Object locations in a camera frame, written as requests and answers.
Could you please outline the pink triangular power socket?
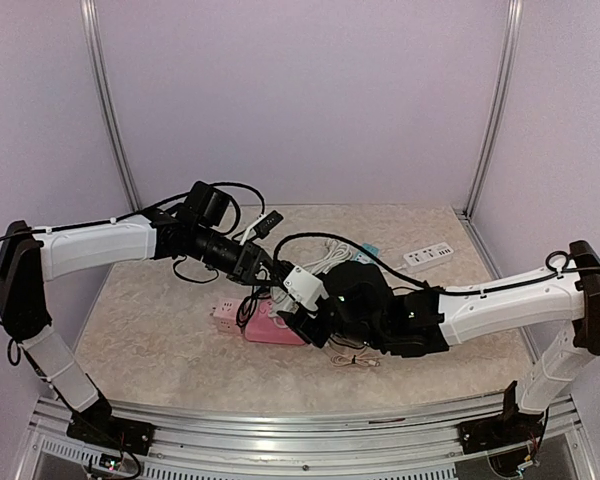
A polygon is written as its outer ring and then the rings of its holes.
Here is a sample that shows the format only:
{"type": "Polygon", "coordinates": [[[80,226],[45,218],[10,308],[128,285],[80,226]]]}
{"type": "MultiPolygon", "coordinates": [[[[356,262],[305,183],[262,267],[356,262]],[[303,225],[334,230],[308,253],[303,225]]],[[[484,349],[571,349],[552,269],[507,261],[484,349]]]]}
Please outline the pink triangular power socket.
{"type": "Polygon", "coordinates": [[[270,317],[272,301],[260,300],[256,312],[244,328],[245,339],[252,343],[301,346],[305,342],[286,327],[280,317],[270,317]]]}

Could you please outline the pink cube socket adapter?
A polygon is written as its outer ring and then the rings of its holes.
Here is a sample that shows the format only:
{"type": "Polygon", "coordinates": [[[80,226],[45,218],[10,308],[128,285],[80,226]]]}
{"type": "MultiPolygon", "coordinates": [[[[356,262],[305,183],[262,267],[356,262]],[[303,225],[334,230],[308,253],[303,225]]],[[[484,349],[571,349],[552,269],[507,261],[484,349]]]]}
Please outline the pink cube socket adapter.
{"type": "Polygon", "coordinates": [[[211,317],[216,330],[221,334],[240,335],[241,329],[236,323],[241,299],[221,297],[212,308],[211,317]]]}

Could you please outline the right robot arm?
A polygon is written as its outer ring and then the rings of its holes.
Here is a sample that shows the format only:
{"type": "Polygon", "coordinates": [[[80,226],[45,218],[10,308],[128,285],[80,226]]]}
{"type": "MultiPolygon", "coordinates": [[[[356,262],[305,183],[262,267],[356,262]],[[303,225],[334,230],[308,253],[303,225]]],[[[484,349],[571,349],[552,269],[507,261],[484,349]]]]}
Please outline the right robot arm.
{"type": "Polygon", "coordinates": [[[378,258],[345,261],[326,274],[273,259],[272,279],[298,309],[283,314],[305,342],[323,347],[332,337],[403,358],[448,351],[493,333],[548,322],[563,326],[538,365],[511,384],[491,433],[515,442],[553,399],[600,357],[600,258],[586,241],[554,251],[542,268],[465,287],[432,286],[407,275],[399,295],[385,276],[396,276],[378,258]]]}

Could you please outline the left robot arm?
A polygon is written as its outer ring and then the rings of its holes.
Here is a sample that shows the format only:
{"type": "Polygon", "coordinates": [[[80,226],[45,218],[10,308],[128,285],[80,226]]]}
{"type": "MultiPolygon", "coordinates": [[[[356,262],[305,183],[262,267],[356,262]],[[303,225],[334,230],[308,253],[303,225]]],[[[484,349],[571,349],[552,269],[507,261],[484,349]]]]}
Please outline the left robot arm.
{"type": "Polygon", "coordinates": [[[137,213],[73,225],[9,225],[0,237],[0,326],[70,409],[73,421],[101,445],[113,443],[120,424],[108,400],[54,330],[45,285],[90,268],[171,258],[196,259],[240,285],[264,286],[271,257],[257,245],[282,220],[261,211],[240,238],[219,231],[228,208],[241,210],[228,183],[196,182],[137,213]]]}

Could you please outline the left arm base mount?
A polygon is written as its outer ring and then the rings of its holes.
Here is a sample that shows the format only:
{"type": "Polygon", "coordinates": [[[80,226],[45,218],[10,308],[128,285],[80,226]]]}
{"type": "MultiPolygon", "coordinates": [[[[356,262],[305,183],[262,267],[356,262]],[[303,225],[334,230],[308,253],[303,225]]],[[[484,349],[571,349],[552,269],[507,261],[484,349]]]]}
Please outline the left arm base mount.
{"type": "Polygon", "coordinates": [[[73,419],[66,431],[69,438],[141,456],[148,454],[154,433],[155,426],[151,423],[118,417],[112,417],[101,427],[73,419]]]}

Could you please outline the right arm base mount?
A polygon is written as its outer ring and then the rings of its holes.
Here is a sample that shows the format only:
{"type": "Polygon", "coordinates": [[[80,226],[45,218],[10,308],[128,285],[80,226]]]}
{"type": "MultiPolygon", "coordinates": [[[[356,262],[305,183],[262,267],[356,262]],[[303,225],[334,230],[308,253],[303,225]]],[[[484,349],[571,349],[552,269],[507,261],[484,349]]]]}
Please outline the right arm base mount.
{"type": "Polygon", "coordinates": [[[503,420],[500,416],[462,422],[457,426],[465,455],[494,450],[539,438],[542,416],[522,416],[503,420]]]}

